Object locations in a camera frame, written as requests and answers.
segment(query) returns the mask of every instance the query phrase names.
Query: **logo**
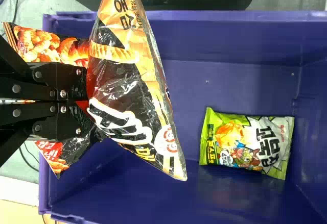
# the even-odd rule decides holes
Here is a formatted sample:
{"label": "logo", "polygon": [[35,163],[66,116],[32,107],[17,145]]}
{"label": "logo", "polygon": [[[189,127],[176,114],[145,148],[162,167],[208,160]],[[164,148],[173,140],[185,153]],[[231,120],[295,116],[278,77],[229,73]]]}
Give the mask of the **logo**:
{"label": "logo", "polygon": [[154,140],[154,148],[163,156],[174,157],[177,155],[178,148],[170,125],[162,127],[158,132]]}

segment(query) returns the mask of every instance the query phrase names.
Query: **bin floor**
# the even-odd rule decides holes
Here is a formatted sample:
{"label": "bin floor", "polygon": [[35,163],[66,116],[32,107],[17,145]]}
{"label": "bin floor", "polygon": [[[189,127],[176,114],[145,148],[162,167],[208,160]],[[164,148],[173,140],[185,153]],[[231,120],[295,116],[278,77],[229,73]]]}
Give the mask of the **bin floor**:
{"label": "bin floor", "polygon": [[49,201],[52,213],[60,213],[57,219],[262,223],[292,221],[301,215],[303,221],[315,217],[321,221],[288,181],[242,169],[198,165],[207,106],[221,112],[291,115],[299,67],[175,60],[164,60],[163,65],[187,158],[188,181],[170,178],[108,140],[92,147],[59,181],[50,172]]}
{"label": "bin floor", "polygon": [[[98,145],[92,153],[103,150]],[[294,185],[244,169],[186,163],[187,184],[125,152],[53,204],[52,213],[98,223],[292,223],[294,216],[322,223]]]}

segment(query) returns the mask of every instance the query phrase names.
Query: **green snack bag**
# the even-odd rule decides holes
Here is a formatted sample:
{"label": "green snack bag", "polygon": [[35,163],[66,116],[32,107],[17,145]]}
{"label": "green snack bag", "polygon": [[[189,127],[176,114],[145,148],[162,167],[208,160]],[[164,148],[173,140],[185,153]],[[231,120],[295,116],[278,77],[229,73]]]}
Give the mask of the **green snack bag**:
{"label": "green snack bag", "polygon": [[245,168],[285,180],[293,128],[290,116],[245,116],[207,108],[200,165]]}

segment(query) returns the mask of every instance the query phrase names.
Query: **snack image on package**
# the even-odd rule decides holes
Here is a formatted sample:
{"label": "snack image on package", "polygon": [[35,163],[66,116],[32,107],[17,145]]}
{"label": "snack image on package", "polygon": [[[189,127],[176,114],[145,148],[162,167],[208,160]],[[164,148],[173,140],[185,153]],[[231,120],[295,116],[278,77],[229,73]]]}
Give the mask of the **snack image on package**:
{"label": "snack image on package", "polygon": [[176,179],[185,159],[141,0],[102,0],[90,37],[89,114],[107,137]]}
{"label": "snack image on package", "polygon": [[88,66],[89,42],[4,22],[11,47],[26,62],[61,62]]}
{"label": "snack image on package", "polygon": [[285,180],[293,127],[290,116],[224,114],[207,108],[200,165],[245,168]]}

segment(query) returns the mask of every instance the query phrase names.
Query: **snack bag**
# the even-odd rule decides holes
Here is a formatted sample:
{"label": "snack bag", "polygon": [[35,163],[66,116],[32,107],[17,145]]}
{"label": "snack bag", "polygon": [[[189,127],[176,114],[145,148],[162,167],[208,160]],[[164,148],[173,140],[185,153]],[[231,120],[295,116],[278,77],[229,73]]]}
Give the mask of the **snack bag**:
{"label": "snack bag", "polygon": [[245,168],[285,180],[293,127],[294,117],[224,114],[207,108],[200,165]]}
{"label": "snack bag", "polygon": [[26,62],[62,62],[74,66],[88,66],[89,42],[4,22],[11,47]]}
{"label": "snack bag", "polygon": [[89,114],[107,137],[187,180],[166,78],[141,0],[102,0],[90,37]]}
{"label": "snack bag", "polygon": [[[86,68],[88,66],[89,42],[86,39],[69,38],[41,30],[23,28],[10,22],[4,22],[3,26],[9,44],[26,62],[61,62]],[[16,102],[34,101],[18,100]],[[37,146],[51,170],[57,178],[60,178],[62,173],[78,161],[94,143],[99,142],[94,134],[95,131],[92,130],[85,137],[70,138],[63,142],[36,138],[28,140]]]}

